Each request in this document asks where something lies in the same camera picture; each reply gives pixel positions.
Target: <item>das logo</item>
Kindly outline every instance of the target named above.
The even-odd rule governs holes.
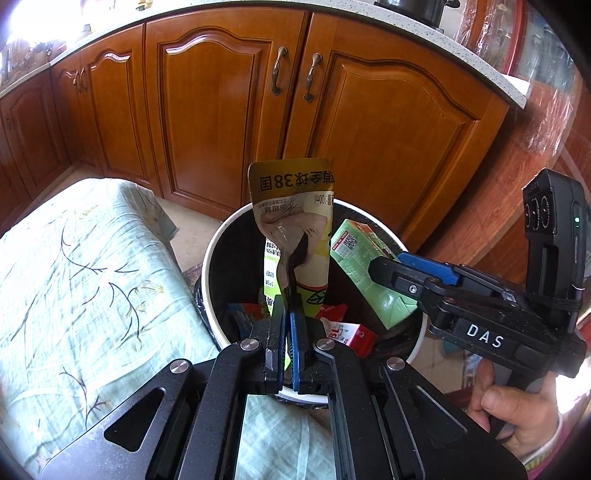
[[[494,333],[491,335],[490,331],[485,330],[478,325],[474,325],[473,323],[470,324],[466,334],[468,337],[477,337],[481,342],[484,342],[487,345],[491,344],[494,348],[499,348],[503,341],[503,337],[501,335],[496,335],[493,340],[492,337],[495,335]]]

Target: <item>bracelet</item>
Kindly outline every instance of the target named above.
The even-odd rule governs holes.
[[[554,435],[552,435],[552,438],[537,450],[534,450],[533,452],[528,453],[527,455],[524,455],[520,458],[521,463],[525,465],[526,470],[532,470],[550,456],[552,450],[554,450],[554,447],[556,446],[556,443],[558,443],[558,438],[560,437],[560,432],[562,431],[563,423],[564,422],[562,419],[562,415],[559,412],[558,427],[556,428],[556,432],[554,433]]]

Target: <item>screw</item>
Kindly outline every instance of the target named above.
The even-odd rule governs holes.
[[[320,350],[332,350],[335,347],[335,341],[332,338],[321,338],[316,342],[316,346]]]
[[[388,360],[386,360],[386,365],[390,370],[398,372],[399,370],[402,370],[404,368],[406,362],[401,358],[398,358],[397,356],[391,356],[390,358],[388,358]]]
[[[170,371],[174,374],[186,372],[187,368],[189,368],[189,362],[186,360],[175,360],[170,364]]]
[[[240,342],[240,348],[247,352],[256,350],[258,348],[258,340],[256,338],[245,338]]]

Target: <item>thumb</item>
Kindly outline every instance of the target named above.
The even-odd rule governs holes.
[[[539,402],[534,394],[513,387],[492,386],[482,396],[482,408],[500,420],[533,429],[540,423]]]

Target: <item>human hand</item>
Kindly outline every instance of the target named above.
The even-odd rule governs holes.
[[[487,432],[488,415],[515,425],[515,433],[505,446],[518,458],[546,444],[558,427],[556,374],[548,372],[539,393],[493,385],[492,362],[483,358],[476,369],[476,379],[467,414]]]

